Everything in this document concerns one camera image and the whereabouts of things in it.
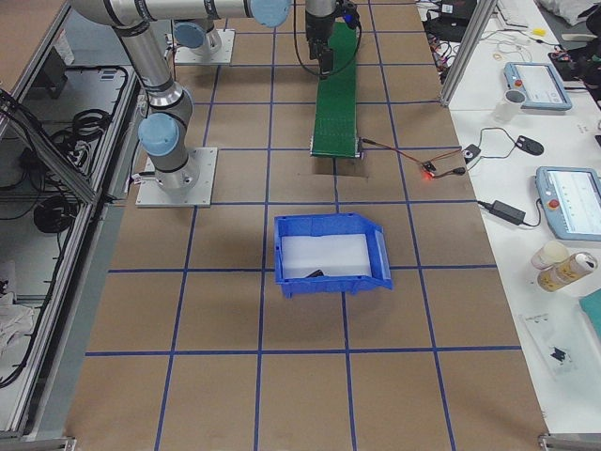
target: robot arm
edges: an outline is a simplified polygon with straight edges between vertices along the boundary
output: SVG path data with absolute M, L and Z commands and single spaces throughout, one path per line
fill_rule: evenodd
M 148 94 L 153 114 L 142 121 L 138 135 L 155 179 L 165 191 L 192 188 L 198 170 L 184 140 L 193 101 L 171 76 L 150 22 L 254 17 L 275 27 L 286 19 L 290 0 L 71 0 L 71 5 L 90 21 L 113 27 Z
M 334 66 L 333 50 L 328 41 L 336 18 L 342 17 L 352 30 L 360 26 L 359 12 L 348 0 L 306 0 L 305 29 L 309 58 L 319 63 L 320 78 L 327 78 Z

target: wire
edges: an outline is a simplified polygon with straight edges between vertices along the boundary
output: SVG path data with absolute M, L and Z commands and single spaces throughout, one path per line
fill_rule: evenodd
M 294 2 L 294 7 L 292 8 L 292 15 L 294 16 L 292 19 L 292 35 L 294 37 L 294 52 L 297 56 L 297 60 L 299 61 L 300 66 L 307 72 L 309 72 L 310 74 L 314 75 L 315 77 L 321 77 L 321 74 L 319 72 L 316 72 L 314 70 L 311 70 L 308 66 L 306 66 L 302 60 L 301 60 L 301 54 L 299 53 L 299 40 L 298 40 L 298 30 L 297 30 L 297 3 L 296 1 Z M 352 63 L 355 60 L 355 57 L 357 56 L 357 52 L 359 51 L 359 47 L 361 46 L 361 38 L 363 35 L 363 28 L 361 26 L 361 23 L 357 23 L 357 28 L 359 29 L 359 36 L 357 37 L 357 45 L 355 46 L 355 51 L 353 52 L 353 56 L 350 57 L 348 59 L 348 61 L 339 69 L 337 70 L 333 70 L 332 72 L 328 73 L 328 76 L 331 77 L 333 75 L 336 75 L 337 73 L 342 72 L 344 69 L 346 69 L 350 63 Z
M 444 158 L 449 158 L 457 153 L 459 153 L 461 151 L 461 148 L 457 148 L 455 150 L 451 150 L 450 152 L 445 152 L 445 153 L 441 153 L 440 155 L 437 155 L 434 158 L 430 158 L 427 161 L 421 161 L 418 160 L 417 158 L 413 157 L 412 155 L 409 155 L 408 153 L 405 153 L 403 150 L 399 149 L 399 148 L 393 148 L 392 146 L 388 146 L 386 144 L 381 144 L 377 141 L 374 141 L 373 139 L 368 139 L 368 138 L 361 138 L 362 142 L 364 142 L 365 144 L 371 144 L 372 146 L 378 146 L 379 148 L 387 148 L 388 150 L 392 150 L 393 152 L 398 153 L 399 155 L 412 160 L 413 162 L 417 163 L 417 164 L 421 164 L 424 165 L 425 163 L 431 163 L 431 162 L 435 162 L 437 160 L 442 160 Z
M 505 133 L 505 136 L 507 136 L 507 138 L 509 138 L 509 140 L 511 141 L 513 146 L 511 147 L 509 152 L 507 152 L 505 155 L 490 156 L 490 157 L 481 156 L 480 158 L 478 158 L 478 160 L 476 160 L 476 162 L 473 164 L 473 166 L 470 167 L 470 169 L 468 169 L 468 171 L 471 171 L 471 169 L 473 169 L 476 166 L 476 164 L 478 164 L 481 160 L 505 160 L 506 158 L 509 158 L 512 153 L 514 153 L 514 150 L 517 147 L 517 142 L 511 136 L 511 134 L 509 134 L 509 132 L 506 131 L 503 127 L 484 127 L 483 129 L 480 129 L 480 137 L 478 138 L 477 148 L 482 149 L 482 140 L 484 137 L 484 132 L 491 131 L 491 130 L 499 130 L 499 131 Z
M 34 207 L 38 204 L 39 198 L 41 197 L 41 193 L 38 192 L 38 195 L 36 196 L 36 200 L 34 200 L 34 202 L 27 208 L 27 210 L 25 210 L 22 213 L 17 214 L 16 216 L 11 216 L 8 218 L 0 218 L 0 221 L 15 221 L 17 219 L 21 219 L 23 218 L 25 215 L 27 215 L 27 213 L 31 210 L 34 209 Z
M 11 185 L 0 186 L 0 191 L 12 191 L 15 188 L 17 188 L 21 183 L 23 183 L 26 178 L 27 178 L 27 173 L 25 171 L 23 171 L 21 173 L 21 178 L 19 179 L 19 181 L 16 181 L 15 183 L 12 183 Z
M 540 197 L 536 199 L 534 205 L 536 206 L 536 211 L 538 212 L 538 221 L 536 222 L 536 224 L 528 224 L 526 221 L 522 221 L 522 224 L 524 226 L 535 228 L 541 225 L 541 221 L 543 220 L 543 215 L 541 214 L 541 208 L 543 208 L 543 201 L 540 199 Z
M 169 21 L 169 23 L 171 24 L 171 65 L 173 66 L 173 80 L 176 82 L 177 81 L 177 71 L 176 71 L 176 53 L 177 53 L 176 35 L 174 34 L 174 30 L 173 30 L 173 21 Z
M 501 48 L 502 45 L 510 45 L 515 47 L 515 50 L 503 50 Z M 522 58 L 522 61 L 524 61 L 525 63 L 531 63 L 532 62 L 532 53 L 530 52 L 530 50 L 528 50 L 526 47 L 516 43 L 516 42 L 512 42 L 510 40 L 500 40 L 497 42 L 497 52 L 499 52 L 500 54 L 519 54 L 519 56 Z
M 492 31 L 492 32 L 488 33 L 486 36 L 482 36 L 480 38 L 480 40 L 487 40 L 487 39 L 495 36 L 496 34 L 504 34 L 504 35 L 507 35 L 507 36 L 512 36 L 512 35 L 509 35 L 509 33 L 516 32 L 516 31 L 517 30 L 510 30 L 508 28 L 503 28 L 502 30 Z
M 526 38 L 533 40 L 534 42 L 537 42 L 539 44 L 546 44 L 546 45 L 550 45 L 552 47 L 557 47 L 558 45 L 561 45 L 560 43 L 557 44 L 551 44 L 550 42 L 546 42 L 545 40 L 539 39 L 539 38 L 533 38 L 532 36 L 524 33 L 521 30 L 517 30 L 517 33 L 519 33 L 520 35 L 524 35 Z

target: white cloth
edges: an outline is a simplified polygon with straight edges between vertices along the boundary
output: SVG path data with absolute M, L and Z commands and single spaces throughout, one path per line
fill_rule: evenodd
M 579 18 L 578 16 L 599 5 L 599 0 L 536 0 L 547 11 L 556 16 L 563 17 L 570 25 L 586 21 L 587 16 Z
M 34 309 L 24 305 L 5 304 L 0 298 L 0 356 L 14 345 L 23 334 L 34 329 Z

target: brown cardboard floor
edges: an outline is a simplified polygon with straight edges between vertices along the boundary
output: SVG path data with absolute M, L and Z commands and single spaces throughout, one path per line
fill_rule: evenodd
M 360 13 L 360 136 L 422 160 L 455 148 L 416 7 Z M 196 101 L 188 144 L 220 148 L 214 205 L 138 210 L 134 189 L 67 433 L 84 451 L 538 449 L 469 178 L 425 180 L 382 148 L 316 171 L 316 80 L 290 20 L 229 21 L 231 67 L 177 69 Z M 394 290 L 285 299 L 274 216 L 337 211 L 384 227 Z

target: black cable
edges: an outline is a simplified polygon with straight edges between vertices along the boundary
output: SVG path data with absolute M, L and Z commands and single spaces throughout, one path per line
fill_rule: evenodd
M 551 44 L 550 42 L 546 42 L 545 40 L 542 40 L 542 39 L 539 39 L 539 38 L 533 38 L 532 36 L 530 36 L 530 35 L 528 35 L 528 34 L 524 33 L 524 32 L 523 32 L 523 31 L 521 31 L 521 30 L 517 30 L 517 33 L 519 33 L 520 35 L 524 35 L 526 38 L 528 38 L 528 39 L 531 39 L 531 40 L 533 40 L 534 42 L 537 42 L 537 43 L 539 43 L 539 44 L 546 44 L 546 45 L 550 45 L 550 46 L 552 46 L 552 47 L 556 47 L 556 46 L 558 46 L 558 45 L 561 45 L 560 43 L 557 43 L 557 44 Z
M 36 196 L 36 200 L 34 200 L 34 202 L 27 208 L 27 210 L 23 211 L 22 213 L 17 214 L 16 216 L 11 216 L 8 218 L 0 218 L 0 221 L 15 221 L 17 219 L 21 219 L 23 218 L 25 215 L 27 215 L 27 213 L 31 210 L 33 210 L 36 205 L 38 204 L 39 198 L 41 197 L 41 193 L 38 192 L 38 195 Z
M 466 168 L 461 166 L 461 167 L 456 167 L 455 169 L 451 169 L 447 172 L 443 172 L 442 174 L 437 174 L 436 176 L 432 176 L 432 179 L 442 179 L 443 177 L 447 177 L 447 176 L 451 176 L 451 175 L 463 176 L 465 173 L 466 173 Z
M 306 66 L 302 60 L 301 60 L 301 54 L 299 53 L 299 40 L 298 40 L 298 30 L 297 30 L 297 3 L 296 1 L 294 2 L 294 7 L 292 8 L 292 15 L 293 15 L 293 20 L 292 20 L 292 36 L 294 37 L 294 52 L 297 56 L 297 60 L 299 61 L 300 66 L 307 72 L 309 72 L 310 74 L 314 75 L 315 77 L 321 77 L 321 74 L 319 72 L 316 72 L 314 70 L 311 70 L 308 66 Z M 348 59 L 348 61 L 340 68 L 337 70 L 333 70 L 332 72 L 328 73 L 328 76 L 331 77 L 333 75 L 336 75 L 337 73 L 342 72 L 344 69 L 346 69 L 350 63 L 353 62 L 353 60 L 355 59 L 355 57 L 357 56 L 357 52 L 359 51 L 359 47 L 361 46 L 361 38 L 363 35 L 363 28 L 361 26 L 361 23 L 357 23 L 357 28 L 359 29 L 359 36 L 357 37 L 357 45 L 355 46 L 355 51 L 353 52 L 353 56 L 350 57 Z
M 171 24 L 171 65 L 173 66 L 173 80 L 176 82 L 177 81 L 177 72 L 176 72 L 176 53 L 177 53 L 177 46 L 176 46 L 176 35 L 174 34 L 174 30 L 173 30 L 173 21 L 169 21 L 169 23 Z
M 4 111 L 0 109 L 0 114 L 8 117 L 10 120 L 14 121 L 16 124 L 20 126 L 20 129 L 26 135 L 27 142 L 29 146 L 32 148 L 34 152 L 37 153 L 36 146 L 34 145 L 31 135 L 26 131 L 35 132 L 39 138 L 46 144 L 48 148 L 50 148 L 54 154 L 57 155 L 58 158 L 62 159 L 66 163 L 69 163 L 72 167 L 74 167 L 78 172 L 82 175 L 89 177 L 96 169 L 96 164 L 98 159 L 96 158 L 98 155 L 98 149 L 100 147 L 100 138 L 103 135 L 103 131 L 99 133 L 98 127 L 102 126 L 104 129 L 108 128 L 109 124 L 112 122 L 115 117 L 116 109 L 120 104 L 120 100 L 123 96 L 123 87 L 129 81 L 129 74 L 125 70 L 125 68 L 121 66 L 73 66 L 69 68 L 70 70 L 118 70 L 123 74 L 123 84 L 118 89 L 118 94 L 115 102 L 113 103 L 113 110 L 110 114 L 105 111 L 93 109 L 86 110 L 84 112 L 79 113 L 74 118 L 74 131 L 77 132 L 82 139 L 85 141 L 88 138 L 90 141 L 93 141 L 95 138 L 99 138 L 95 148 L 93 151 L 89 152 L 92 154 L 92 157 L 88 162 L 87 171 L 83 171 L 81 167 L 78 167 L 77 164 L 74 164 L 73 161 L 69 158 L 68 155 L 65 155 L 60 149 L 56 148 L 56 145 L 52 139 L 52 137 L 44 130 L 41 122 L 36 118 L 36 116 L 22 103 L 16 101 L 6 90 L 0 88 L 0 100 L 5 101 L 8 104 L 8 108 L 13 110 L 14 112 L 19 112 L 23 115 L 24 119 L 26 119 L 27 123 L 30 127 L 27 127 L 23 120 L 19 117 L 16 117 L 12 112 Z
M 543 215 L 541 214 L 541 208 L 543 208 L 543 201 L 540 199 L 540 197 L 536 199 L 534 205 L 536 206 L 536 211 L 538 212 L 538 221 L 534 225 L 528 224 L 526 221 L 523 221 L 522 224 L 524 226 L 535 228 L 541 225 L 541 221 L 543 220 Z
M 478 138 L 478 146 L 477 146 L 477 148 L 482 149 L 481 145 L 482 145 L 482 140 L 483 140 L 484 132 L 487 132 L 487 131 L 490 131 L 490 130 L 500 130 L 503 133 L 505 133 L 505 136 L 507 136 L 509 138 L 509 140 L 511 141 L 511 143 L 513 144 L 513 146 L 511 147 L 511 149 L 509 150 L 509 152 L 507 152 L 505 155 L 491 156 L 491 157 L 486 157 L 486 156 L 480 157 L 473 164 L 473 166 L 469 170 L 473 169 L 476 166 L 476 164 L 478 164 L 481 160 L 504 160 L 506 158 L 509 158 L 511 156 L 511 154 L 514 152 L 514 150 L 516 149 L 516 147 L 517 147 L 517 141 L 503 127 L 484 127 L 482 129 L 480 129 L 480 137 Z
M 19 181 L 16 181 L 10 185 L 0 186 L 0 191 L 12 191 L 15 188 L 17 188 L 21 183 L 23 183 L 26 178 L 27 178 L 27 173 L 25 171 L 23 171 L 21 173 L 21 178 L 19 179 Z

